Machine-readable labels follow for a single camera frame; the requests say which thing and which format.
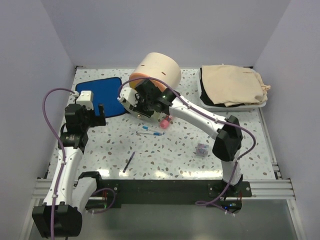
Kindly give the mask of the dark purple pen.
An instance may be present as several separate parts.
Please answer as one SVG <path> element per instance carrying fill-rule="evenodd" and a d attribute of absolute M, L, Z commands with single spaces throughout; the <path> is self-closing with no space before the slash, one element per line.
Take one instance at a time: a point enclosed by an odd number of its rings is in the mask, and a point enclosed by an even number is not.
<path fill-rule="evenodd" d="M 129 164 L 131 163 L 131 161 L 132 161 L 132 159 L 133 159 L 133 157 L 135 156 L 135 151 L 132 153 L 132 155 L 129 157 L 129 159 L 128 159 L 128 161 L 127 161 L 127 163 L 126 163 L 126 165 L 125 165 L 125 167 L 124 167 L 124 169 L 123 169 L 123 173 L 126 173 L 126 171 L 127 171 L 127 169 L 128 169 L 128 167 L 129 167 Z"/>

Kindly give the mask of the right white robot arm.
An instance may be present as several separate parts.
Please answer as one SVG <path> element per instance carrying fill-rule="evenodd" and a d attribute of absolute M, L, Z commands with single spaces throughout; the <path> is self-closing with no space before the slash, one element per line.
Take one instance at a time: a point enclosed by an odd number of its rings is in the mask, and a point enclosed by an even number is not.
<path fill-rule="evenodd" d="M 241 190 L 243 174 L 239 159 L 243 134 L 236 117 L 213 114 L 156 78 L 141 78 L 136 88 L 119 89 L 118 100 L 131 113 L 147 118 L 155 113 L 171 115 L 205 132 L 213 139 L 213 155 L 221 161 L 223 192 L 233 197 Z"/>

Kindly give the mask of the grey bottom drawer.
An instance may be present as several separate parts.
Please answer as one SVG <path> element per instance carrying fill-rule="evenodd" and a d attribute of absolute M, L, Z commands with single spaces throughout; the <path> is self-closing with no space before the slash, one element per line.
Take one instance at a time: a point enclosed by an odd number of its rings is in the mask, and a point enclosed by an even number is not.
<path fill-rule="evenodd" d="M 147 122 L 159 122 L 165 115 L 154 110 L 146 110 L 142 103 L 137 103 L 136 106 L 130 104 L 128 101 L 121 103 L 123 107 L 135 118 Z"/>

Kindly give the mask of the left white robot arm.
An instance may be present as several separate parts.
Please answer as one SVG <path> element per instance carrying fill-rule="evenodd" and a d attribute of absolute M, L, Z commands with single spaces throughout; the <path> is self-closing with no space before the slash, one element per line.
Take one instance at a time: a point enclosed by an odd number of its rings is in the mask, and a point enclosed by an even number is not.
<path fill-rule="evenodd" d="M 104 190 L 97 171 L 76 176 L 78 165 L 89 140 L 89 128 L 105 126 L 103 104 L 99 114 L 93 109 L 72 103 L 65 108 L 65 124 L 60 129 L 56 170 L 42 205 L 32 211 L 33 221 L 43 238 L 77 237 L 82 229 L 83 214 L 90 196 Z"/>

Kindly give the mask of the white blue pen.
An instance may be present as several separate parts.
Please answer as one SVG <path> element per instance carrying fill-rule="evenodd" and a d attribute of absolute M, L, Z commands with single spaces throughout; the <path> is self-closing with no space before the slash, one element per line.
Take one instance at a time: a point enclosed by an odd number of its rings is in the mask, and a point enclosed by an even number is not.
<path fill-rule="evenodd" d="M 144 130 L 147 130 L 147 131 L 156 132 L 156 130 L 154 130 L 154 129 L 148 127 L 148 126 L 145 126 L 145 125 L 143 125 L 142 128 L 143 128 Z"/>
<path fill-rule="evenodd" d="M 142 131 L 136 131 L 137 135 L 151 135 L 151 136 L 162 136 L 164 133 L 161 132 L 142 132 Z"/>

